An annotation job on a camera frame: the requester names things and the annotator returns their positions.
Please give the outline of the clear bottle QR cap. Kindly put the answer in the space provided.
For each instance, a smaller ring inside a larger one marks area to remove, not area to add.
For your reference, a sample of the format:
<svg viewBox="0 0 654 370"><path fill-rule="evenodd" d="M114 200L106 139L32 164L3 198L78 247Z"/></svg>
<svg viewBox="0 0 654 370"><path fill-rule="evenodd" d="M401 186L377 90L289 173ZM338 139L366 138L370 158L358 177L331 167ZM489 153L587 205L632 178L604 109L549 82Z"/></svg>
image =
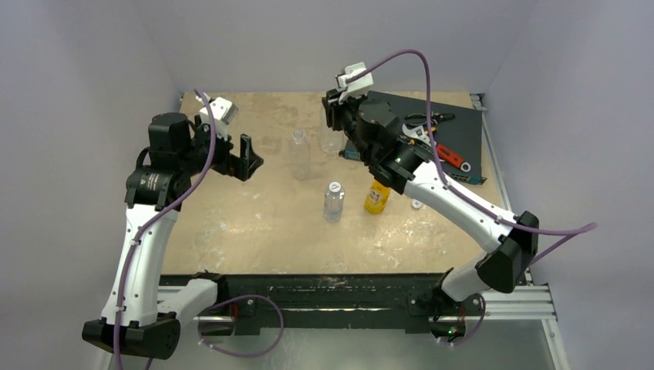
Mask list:
<svg viewBox="0 0 654 370"><path fill-rule="evenodd" d="M289 143L290 166L296 180L307 180L311 173L311 150L302 129L295 129Z"/></svg>

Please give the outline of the small clear water bottle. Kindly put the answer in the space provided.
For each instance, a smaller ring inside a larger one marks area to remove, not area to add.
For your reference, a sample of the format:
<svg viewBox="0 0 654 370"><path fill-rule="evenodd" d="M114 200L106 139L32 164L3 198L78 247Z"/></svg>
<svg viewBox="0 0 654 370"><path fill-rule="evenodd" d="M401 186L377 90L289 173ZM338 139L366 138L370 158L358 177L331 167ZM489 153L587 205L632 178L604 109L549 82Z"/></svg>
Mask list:
<svg viewBox="0 0 654 370"><path fill-rule="evenodd" d="M345 189L338 181L332 181L325 189L323 216L329 222L338 222L344 208Z"/></svg>

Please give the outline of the yellow juice bottle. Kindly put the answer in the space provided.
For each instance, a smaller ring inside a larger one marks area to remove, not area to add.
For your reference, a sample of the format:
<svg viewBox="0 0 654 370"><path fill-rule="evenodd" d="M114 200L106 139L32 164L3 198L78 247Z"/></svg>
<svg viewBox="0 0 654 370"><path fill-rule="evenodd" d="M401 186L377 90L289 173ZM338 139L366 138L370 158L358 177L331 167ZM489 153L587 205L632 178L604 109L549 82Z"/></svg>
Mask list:
<svg viewBox="0 0 654 370"><path fill-rule="evenodd" d="M371 214L381 214L386 208L391 188L374 180L364 200L364 208Z"/></svg>

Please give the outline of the clear bottle blue cap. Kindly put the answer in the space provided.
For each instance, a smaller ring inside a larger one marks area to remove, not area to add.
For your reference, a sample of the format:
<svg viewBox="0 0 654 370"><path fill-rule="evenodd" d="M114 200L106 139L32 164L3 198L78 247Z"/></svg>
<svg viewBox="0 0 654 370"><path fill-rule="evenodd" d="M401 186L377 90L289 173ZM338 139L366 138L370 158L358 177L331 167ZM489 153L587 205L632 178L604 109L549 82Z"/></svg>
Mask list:
<svg viewBox="0 0 654 370"><path fill-rule="evenodd" d="M321 151L327 154L338 155L344 143L342 131L335 131L328 126L323 107L319 110L319 119L319 146Z"/></svg>

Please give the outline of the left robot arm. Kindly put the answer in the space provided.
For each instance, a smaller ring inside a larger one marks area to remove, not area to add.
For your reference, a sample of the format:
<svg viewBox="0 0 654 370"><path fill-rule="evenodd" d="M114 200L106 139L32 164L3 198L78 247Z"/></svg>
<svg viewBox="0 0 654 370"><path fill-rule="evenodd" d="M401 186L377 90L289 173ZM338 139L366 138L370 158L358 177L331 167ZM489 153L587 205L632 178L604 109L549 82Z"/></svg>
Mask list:
<svg viewBox="0 0 654 370"><path fill-rule="evenodd" d="M263 163L247 135L240 138L240 153L232 153L226 132L231 120L230 113L152 119L150 144L126 180L126 232L115 281L100 317L83 325L84 341L111 353L165 360L195 315L204 309L221 315L229 308L218 274L195 274L169 298L159 299L158 288L184 196L197 188L192 177L214 170L246 181Z"/></svg>

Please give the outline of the adjustable wrench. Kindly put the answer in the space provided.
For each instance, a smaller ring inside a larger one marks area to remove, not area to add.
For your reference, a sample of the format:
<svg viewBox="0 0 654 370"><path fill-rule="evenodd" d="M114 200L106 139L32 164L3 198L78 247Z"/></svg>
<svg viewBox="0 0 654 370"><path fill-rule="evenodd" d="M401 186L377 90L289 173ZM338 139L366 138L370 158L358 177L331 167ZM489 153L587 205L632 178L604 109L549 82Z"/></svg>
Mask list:
<svg viewBox="0 0 654 370"><path fill-rule="evenodd" d="M433 143L430 138L430 135L433 138L436 137L437 126L435 124L432 124L429 128L426 123L422 126L404 123L402 125L402 131L403 135L409 138L412 145L417 145L425 150L431 151L433 151L434 147L438 146L438 143Z"/></svg>

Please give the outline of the black handled cutters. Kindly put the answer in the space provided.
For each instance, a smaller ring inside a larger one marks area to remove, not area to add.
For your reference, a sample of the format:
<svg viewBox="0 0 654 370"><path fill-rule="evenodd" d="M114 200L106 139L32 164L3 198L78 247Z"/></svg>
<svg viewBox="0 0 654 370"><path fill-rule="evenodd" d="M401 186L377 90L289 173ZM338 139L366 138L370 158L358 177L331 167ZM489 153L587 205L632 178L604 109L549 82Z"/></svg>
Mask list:
<svg viewBox="0 0 654 370"><path fill-rule="evenodd" d="M453 113L435 113L432 112L429 116L425 113L411 113L404 116L403 122L408 127L426 126L430 122L432 126L437 126L439 123L454 120L456 115Z"/></svg>

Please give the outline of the red handled tool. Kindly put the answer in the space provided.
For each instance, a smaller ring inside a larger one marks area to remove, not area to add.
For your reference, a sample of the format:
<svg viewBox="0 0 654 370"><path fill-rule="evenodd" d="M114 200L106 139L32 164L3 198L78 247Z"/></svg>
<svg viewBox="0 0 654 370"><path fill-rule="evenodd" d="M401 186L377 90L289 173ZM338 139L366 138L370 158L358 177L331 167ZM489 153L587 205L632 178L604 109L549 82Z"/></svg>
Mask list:
<svg viewBox="0 0 654 370"><path fill-rule="evenodd" d="M438 143L436 145L436 152L439 160L450 164L452 167L457 168L465 173L471 171L471 165L459 154L455 153L451 148Z"/></svg>

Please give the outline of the dark network switch box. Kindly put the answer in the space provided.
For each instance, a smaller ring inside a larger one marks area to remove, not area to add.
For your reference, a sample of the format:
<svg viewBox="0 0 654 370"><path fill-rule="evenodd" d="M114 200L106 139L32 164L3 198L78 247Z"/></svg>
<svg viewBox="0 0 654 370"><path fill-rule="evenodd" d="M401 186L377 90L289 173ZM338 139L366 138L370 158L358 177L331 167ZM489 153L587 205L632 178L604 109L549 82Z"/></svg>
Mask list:
<svg viewBox="0 0 654 370"><path fill-rule="evenodd" d="M421 99L400 96L385 92L372 91L370 98L387 101L393 111L408 123L423 123L425 103ZM453 106L443 103L431 103L435 113L450 114L453 119L436 125L434 138L444 145L450 153L458 155L465 167L463 170L442 161L443 171L460 183L482 185L486 181L482 170L482 117L475 109Z"/></svg>

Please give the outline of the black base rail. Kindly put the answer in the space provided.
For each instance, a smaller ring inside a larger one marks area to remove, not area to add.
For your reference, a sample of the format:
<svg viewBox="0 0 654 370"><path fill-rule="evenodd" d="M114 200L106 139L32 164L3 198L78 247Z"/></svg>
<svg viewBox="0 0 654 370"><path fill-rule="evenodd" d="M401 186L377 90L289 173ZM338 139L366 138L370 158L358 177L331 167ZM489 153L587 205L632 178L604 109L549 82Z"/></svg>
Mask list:
<svg viewBox="0 0 654 370"><path fill-rule="evenodd" d="M194 278L217 283L217 302L198 315L201 333L259 335L268 328L402 330L461 336L461 318L484 313L481 295L453 302L436 293L439 273L413 274L165 274L161 288Z"/></svg>

